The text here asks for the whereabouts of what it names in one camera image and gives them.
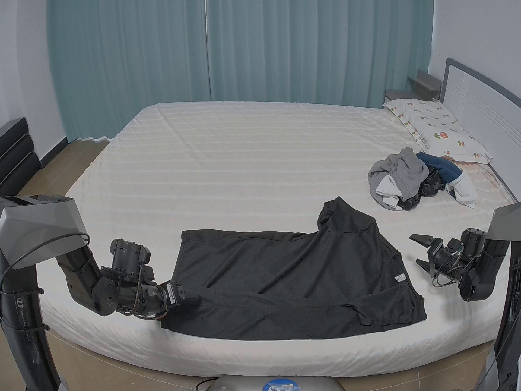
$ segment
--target white wall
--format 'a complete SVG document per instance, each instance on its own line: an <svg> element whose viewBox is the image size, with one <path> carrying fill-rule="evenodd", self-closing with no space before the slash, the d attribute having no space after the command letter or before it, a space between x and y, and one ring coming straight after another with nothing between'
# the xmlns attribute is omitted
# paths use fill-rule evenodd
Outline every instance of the white wall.
<svg viewBox="0 0 521 391"><path fill-rule="evenodd" d="M65 137L49 69L47 0L0 0L0 126L25 117L38 157Z"/></svg>
<svg viewBox="0 0 521 391"><path fill-rule="evenodd" d="M448 57L521 97L521 0L434 0L429 73Z"/></svg>

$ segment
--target white pillow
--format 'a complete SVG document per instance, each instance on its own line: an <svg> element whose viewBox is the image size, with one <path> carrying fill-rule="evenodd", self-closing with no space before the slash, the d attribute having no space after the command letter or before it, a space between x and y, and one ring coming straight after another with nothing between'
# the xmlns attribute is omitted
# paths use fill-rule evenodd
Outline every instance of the white pillow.
<svg viewBox="0 0 521 391"><path fill-rule="evenodd" d="M429 155L488 164L492 157L439 101L398 99L383 105L407 127Z"/></svg>

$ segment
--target blue round sticker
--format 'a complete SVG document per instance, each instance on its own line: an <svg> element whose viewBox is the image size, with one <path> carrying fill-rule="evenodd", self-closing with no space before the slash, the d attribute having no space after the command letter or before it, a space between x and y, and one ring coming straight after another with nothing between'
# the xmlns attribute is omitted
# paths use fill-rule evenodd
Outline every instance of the blue round sticker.
<svg viewBox="0 0 521 391"><path fill-rule="evenodd" d="M286 378L278 378L271 380L262 389L262 391L301 391L296 382Z"/></svg>

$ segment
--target brown floor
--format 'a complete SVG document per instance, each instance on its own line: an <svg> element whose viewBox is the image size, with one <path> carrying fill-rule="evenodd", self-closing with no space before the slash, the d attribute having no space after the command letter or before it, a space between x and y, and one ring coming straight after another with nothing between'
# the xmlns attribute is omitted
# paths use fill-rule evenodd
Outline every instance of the brown floor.
<svg viewBox="0 0 521 391"><path fill-rule="evenodd" d="M71 143L48 166L39 170L20 194L65 195L107 143L107 140ZM70 343L52 330L47 337L58 371L67 380L70 391L185 391L195 389L196 384L205 379L135 367ZM338 381L345 389L352 391L384 388L386 391L450 391L455 388L470 391L490 345L485 343L407 371L339 378ZM3 334L0 334L0 390L23 390L22 378Z"/></svg>

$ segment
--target bed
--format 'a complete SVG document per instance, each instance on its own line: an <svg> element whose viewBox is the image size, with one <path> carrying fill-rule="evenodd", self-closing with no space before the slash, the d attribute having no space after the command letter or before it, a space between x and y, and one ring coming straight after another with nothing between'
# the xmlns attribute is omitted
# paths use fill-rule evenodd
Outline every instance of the bed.
<svg viewBox="0 0 521 391"><path fill-rule="evenodd" d="M477 103L469 98L475 93L468 69L454 65L447 63L443 93L446 105L464 124L469 115L478 114L472 107ZM487 94L479 86L476 91L481 97ZM519 106L521 102L513 103L511 110ZM521 129L514 125L514 130ZM498 156L501 151L490 149L495 141L485 147ZM518 142L514 145L521 150ZM100 354L201 376L380 374L493 340L507 265L500 269L488 300L466 303L455 285L432 288L428 274L415 263L426 257L426 250L408 237L423 233L448 240L459 238L466 227L486 230L494 209L519 195L512 184L515 175L504 172L501 160L494 169L463 164L480 197L475 209L440 192L422 199L411 212L388 211L369 195L367 172L375 161L407 146L418 150L406 128L384 109L261 102L158 104L143 109L110 142L68 196L77 202L99 265L110 266L114 238L135 241L152 252L150 265L158 282L172 276L183 230L313 232L323 203L341 196L374 216L382 234L401 252L414 287L425 298L424 322L328 340L242 342L187 336L134 317L103 318L77 305L54 260L38 268L45 290L44 321L66 339ZM504 182L494 172L506 176Z"/></svg>

